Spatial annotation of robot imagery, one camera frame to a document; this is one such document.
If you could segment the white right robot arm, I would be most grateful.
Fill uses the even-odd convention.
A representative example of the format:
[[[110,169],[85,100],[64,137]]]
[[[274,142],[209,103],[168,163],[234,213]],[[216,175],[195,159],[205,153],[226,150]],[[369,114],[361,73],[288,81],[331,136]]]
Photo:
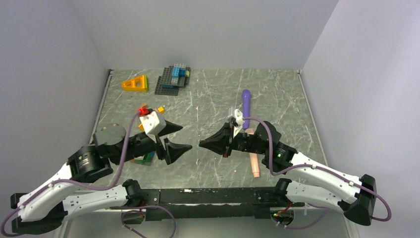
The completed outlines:
[[[289,178],[280,178],[273,200],[279,206],[288,203],[308,203],[343,213],[350,221],[369,226],[374,220],[376,181],[370,175],[361,177],[336,171],[310,159],[297,149],[280,142],[281,133],[264,121],[253,135],[234,134],[234,125],[226,122],[222,128],[199,146],[228,157],[232,151],[250,152],[264,156],[262,164],[273,173],[305,179],[303,185]]]

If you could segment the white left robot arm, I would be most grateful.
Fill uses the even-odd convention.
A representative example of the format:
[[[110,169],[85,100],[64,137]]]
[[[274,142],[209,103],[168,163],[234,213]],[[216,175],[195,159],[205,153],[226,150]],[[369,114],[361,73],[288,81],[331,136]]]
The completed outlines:
[[[41,235],[59,228],[77,216],[113,207],[140,210],[156,208],[154,197],[142,191],[136,180],[118,180],[125,162],[156,152],[168,165],[192,147],[172,143],[166,136],[181,126],[162,120],[156,132],[130,135],[112,123],[93,135],[93,142],[81,147],[50,179],[29,193],[10,198],[11,236]]]

